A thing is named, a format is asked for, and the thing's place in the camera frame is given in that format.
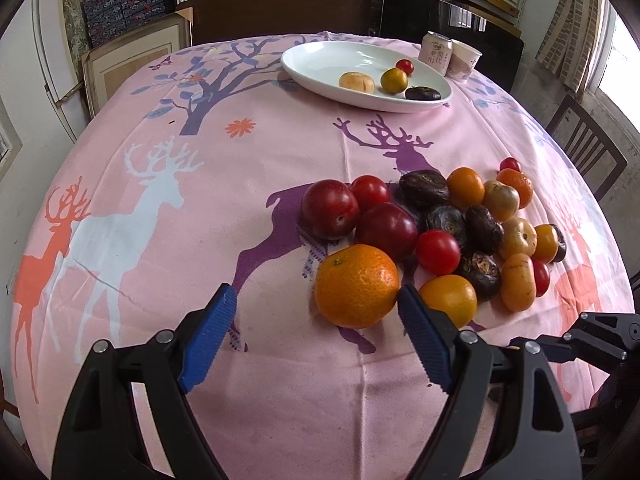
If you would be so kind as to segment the red cherry tomato front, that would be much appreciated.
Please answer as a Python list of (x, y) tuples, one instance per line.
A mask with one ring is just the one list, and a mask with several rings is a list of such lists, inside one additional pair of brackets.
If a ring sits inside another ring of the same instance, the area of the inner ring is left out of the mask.
[(402, 70), (407, 76), (411, 76), (414, 72), (413, 62), (407, 60), (406, 58), (399, 60), (395, 64), (395, 67), (398, 68), (398, 70)]

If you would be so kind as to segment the small orange citrus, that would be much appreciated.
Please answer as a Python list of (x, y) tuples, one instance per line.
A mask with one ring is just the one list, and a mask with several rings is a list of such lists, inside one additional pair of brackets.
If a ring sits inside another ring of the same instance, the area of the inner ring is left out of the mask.
[(466, 211), (481, 205), (485, 197), (485, 185), (480, 175), (472, 168), (459, 167), (447, 178), (449, 201), (455, 207)]

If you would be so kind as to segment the dark water chestnut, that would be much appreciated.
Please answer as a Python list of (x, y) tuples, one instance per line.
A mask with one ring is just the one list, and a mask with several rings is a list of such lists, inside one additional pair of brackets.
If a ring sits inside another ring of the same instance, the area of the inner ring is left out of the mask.
[(405, 98), (413, 101), (438, 101), (442, 98), (442, 94), (431, 87), (416, 86), (409, 87), (405, 91)]
[(474, 205), (465, 213), (465, 232), (472, 252), (495, 255), (504, 239), (504, 229), (483, 205)]
[(456, 240), (461, 250), (465, 248), (468, 240), (465, 231), (465, 218), (456, 207), (449, 205), (435, 206), (422, 216), (421, 222), (425, 231), (444, 231)]
[(473, 252), (463, 255), (455, 274), (465, 278), (474, 288), (478, 302), (485, 302), (498, 296), (502, 276), (498, 264), (490, 255)]
[(399, 179), (404, 203), (417, 212), (446, 204), (449, 200), (447, 180), (435, 170), (416, 170)]

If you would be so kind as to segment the small orange kumquat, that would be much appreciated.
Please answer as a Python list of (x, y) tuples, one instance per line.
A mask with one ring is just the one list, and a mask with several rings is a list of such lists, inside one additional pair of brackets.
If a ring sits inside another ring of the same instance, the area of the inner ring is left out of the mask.
[(535, 226), (535, 232), (537, 245), (532, 259), (542, 263), (550, 263), (555, 258), (560, 247), (558, 232), (551, 224)]

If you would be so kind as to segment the dark wooden chair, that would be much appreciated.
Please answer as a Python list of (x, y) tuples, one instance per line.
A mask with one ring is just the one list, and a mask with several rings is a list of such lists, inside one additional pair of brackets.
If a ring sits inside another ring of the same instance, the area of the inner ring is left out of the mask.
[(593, 191), (594, 198), (600, 202), (626, 169), (626, 156), (570, 94), (564, 96), (546, 130), (559, 142), (563, 153), (584, 179), (597, 166), (612, 162), (612, 167)]

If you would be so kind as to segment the red cherry tomato back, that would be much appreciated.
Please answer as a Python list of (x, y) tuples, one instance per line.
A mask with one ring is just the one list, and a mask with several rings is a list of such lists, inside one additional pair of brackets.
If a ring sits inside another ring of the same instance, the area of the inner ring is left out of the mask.
[(355, 196), (362, 214), (392, 200), (386, 183), (378, 177), (370, 176), (370, 174), (364, 174), (353, 180), (349, 189)]

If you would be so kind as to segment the pink drink can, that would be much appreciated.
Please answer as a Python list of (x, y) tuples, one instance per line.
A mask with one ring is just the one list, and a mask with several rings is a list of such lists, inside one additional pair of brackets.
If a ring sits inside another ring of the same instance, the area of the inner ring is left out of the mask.
[(452, 55), (452, 41), (437, 32), (427, 32), (422, 39), (418, 60), (445, 76)]

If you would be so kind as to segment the tan pepino with dimple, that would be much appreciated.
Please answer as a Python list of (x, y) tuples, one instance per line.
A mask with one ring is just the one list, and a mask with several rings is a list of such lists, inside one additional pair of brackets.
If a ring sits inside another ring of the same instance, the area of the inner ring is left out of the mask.
[(498, 254), (503, 260), (516, 254), (531, 257), (537, 248), (537, 232), (532, 224), (521, 217), (512, 217), (502, 224), (503, 239)]

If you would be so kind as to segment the large orange mandarin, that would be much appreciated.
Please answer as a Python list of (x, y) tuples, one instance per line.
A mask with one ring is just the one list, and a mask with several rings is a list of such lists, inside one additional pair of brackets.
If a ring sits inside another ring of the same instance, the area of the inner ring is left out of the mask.
[(330, 323), (362, 330), (393, 310), (399, 287), (396, 263), (385, 252), (355, 244), (320, 263), (314, 279), (314, 303)]

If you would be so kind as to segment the dark red plum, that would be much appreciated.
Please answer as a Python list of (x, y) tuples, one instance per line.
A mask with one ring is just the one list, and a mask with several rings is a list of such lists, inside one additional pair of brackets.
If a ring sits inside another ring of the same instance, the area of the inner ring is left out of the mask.
[(395, 262), (408, 260), (416, 249), (418, 226), (405, 209), (385, 203), (363, 214), (355, 231), (355, 243), (385, 252)]
[(306, 189), (300, 212), (311, 233), (324, 240), (349, 235), (360, 217), (358, 202), (350, 188), (332, 179), (318, 181)]

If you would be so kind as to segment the dark water chestnut edge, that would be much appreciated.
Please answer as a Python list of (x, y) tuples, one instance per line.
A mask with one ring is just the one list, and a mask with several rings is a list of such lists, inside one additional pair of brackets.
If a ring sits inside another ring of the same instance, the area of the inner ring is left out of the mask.
[(567, 250), (566, 239), (562, 230), (555, 223), (551, 223), (551, 226), (554, 229), (556, 237), (558, 238), (558, 250), (555, 253), (553, 262), (558, 263), (563, 261), (566, 257), (566, 250)]

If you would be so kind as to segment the white paper cup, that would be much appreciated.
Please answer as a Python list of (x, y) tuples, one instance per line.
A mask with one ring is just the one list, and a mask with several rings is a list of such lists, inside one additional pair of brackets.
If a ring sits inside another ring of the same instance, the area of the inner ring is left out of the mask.
[(451, 42), (451, 58), (446, 76), (455, 81), (465, 82), (472, 75), (483, 53), (459, 40), (453, 39)]

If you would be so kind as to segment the yellow orange kumquat front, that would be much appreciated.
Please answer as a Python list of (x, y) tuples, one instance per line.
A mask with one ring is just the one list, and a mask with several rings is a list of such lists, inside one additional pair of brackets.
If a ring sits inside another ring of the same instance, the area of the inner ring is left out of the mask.
[(427, 307), (446, 313), (457, 328), (467, 326), (477, 310), (477, 296), (472, 284), (456, 274), (433, 278), (419, 289)]

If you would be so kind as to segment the striped pepino melon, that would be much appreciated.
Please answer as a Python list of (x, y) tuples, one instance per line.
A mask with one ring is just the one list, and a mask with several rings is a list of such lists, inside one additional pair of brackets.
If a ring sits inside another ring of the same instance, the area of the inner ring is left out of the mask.
[(498, 180), (485, 182), (483, 206), (486, 207), (498, 222), (515, 216), (520, 208), (520, 196), (515, 188)]

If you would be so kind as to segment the dark water chestnut front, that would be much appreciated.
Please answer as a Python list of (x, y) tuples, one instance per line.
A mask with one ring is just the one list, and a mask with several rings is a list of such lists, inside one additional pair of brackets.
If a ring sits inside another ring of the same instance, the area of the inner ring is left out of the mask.
[(473, 252), (463, 255), (455, 274), (465, 278), (474, 288), (478, 302), (485, 302), (498, 296), (502, 276), (498, 264), (490, 255)]

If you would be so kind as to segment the dark wooden cabinet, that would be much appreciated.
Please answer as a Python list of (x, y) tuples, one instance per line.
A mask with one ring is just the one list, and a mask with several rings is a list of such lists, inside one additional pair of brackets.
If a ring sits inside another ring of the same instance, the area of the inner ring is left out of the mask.
[(285, 34), (375, 35), (382, 0), (190, 0), (177, 6), (192, 18), (194, 44)]

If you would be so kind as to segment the red cherry tomato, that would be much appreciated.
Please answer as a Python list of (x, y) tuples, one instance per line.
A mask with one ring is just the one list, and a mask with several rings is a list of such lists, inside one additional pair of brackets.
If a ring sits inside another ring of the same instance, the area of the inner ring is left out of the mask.
[(503, 161), (500, 162), (499, 169), (501, 171), (506, 170), (506, 169), (511, 169), (511, 170), (514, 170), (514, 171), (517, 171), (517, 172), (521, 172), (522, 171), (521, 164), (514, 157), (507, 157), (507, 158), (503, 159)]
[(416, 242), (416, 258), (425, 272), (442, 276), (457, 269), (461, 250), (456, 239), (448, 232), (428, 230)]
[(536, 296), (542, 297), (548, 292), (550, 286), (550, 273), (548, 266), (537, 259), (532, 261), (534, 268), (534, 278), (536, 286)]
[(406, 58), (399, 60), (395, 64), (395, 67), (398, 68), (398, 70), (402, 70), (407, 76), (411, 76), (414, 72), (413, 62), (407, 60)]
[(378, 177), (370, 176), (370, 174), (364, 174), (353, 180), (349, 189), (355, 196), (362, 214), (392, 200), (386, 183)]

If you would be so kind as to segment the dark water chestnut back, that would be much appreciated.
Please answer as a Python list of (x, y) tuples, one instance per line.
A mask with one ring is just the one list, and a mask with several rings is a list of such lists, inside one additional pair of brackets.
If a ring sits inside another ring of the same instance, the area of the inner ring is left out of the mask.
[(416, 170), (399, 179), (404, 203), (417, 212), (446, 204), (449, 200), (447, 180), (435, 170)]

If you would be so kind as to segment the white oval plate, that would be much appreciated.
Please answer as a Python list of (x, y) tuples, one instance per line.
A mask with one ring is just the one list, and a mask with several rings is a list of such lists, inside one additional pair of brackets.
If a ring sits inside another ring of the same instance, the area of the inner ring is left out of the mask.
[[(400, 92), (383, 89), (381, 78), (400, 60), (413, 64), (408, 86), (428, 87), (439, 93), (438, 100), (412, 100)], [(355, 41), (319, 41), (300, 44), (286, 50), (281, 64), (288, 75), (303, 88), (332, 101), (367, 110), (391, 113), (422, 113), (452, 98), (450, 83), (436, 70), (409, 55)], [(356, 73), (374, 83), (373, 91), (361, 92), (342, 87), (341, 76)]]

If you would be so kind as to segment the cardboard box with frame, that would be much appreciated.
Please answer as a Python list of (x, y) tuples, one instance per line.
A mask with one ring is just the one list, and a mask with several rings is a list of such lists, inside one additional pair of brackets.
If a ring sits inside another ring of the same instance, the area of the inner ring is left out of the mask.
[(82, 57), (88, 111), (99, 113), (119, 87), (143, 66), (159, 70), (169, 55), (192, 44), (193, 9), (162, 16), (102, 44)]

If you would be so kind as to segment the pink deer tablecloth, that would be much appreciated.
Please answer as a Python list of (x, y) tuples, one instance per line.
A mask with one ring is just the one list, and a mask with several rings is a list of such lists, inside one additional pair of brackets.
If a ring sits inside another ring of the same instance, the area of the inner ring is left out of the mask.
[(297, 225), (305, 188), (373, 174), (516, 158), (524, 216), (559, 226), (566, 258), (533, 307), (483, 304), (491, 344), (561, 335), (585, 311), (634, 307), (620, 250), (588, 185), (508, 92), (481, 74), (423, 114), (360, 110), (288, 78), (282, 53), (330, 32), (231, 40), (131, 76), (56, 161), (14, 284), (12, 367), (32, 456), (52, 463), (91, 344), (142, 344), (231, 284), (238, 310), (190, 403), (233, 479), (398, 479), (445, 402), (396, 314), (359, 332), (312, 303), (326, 248)]

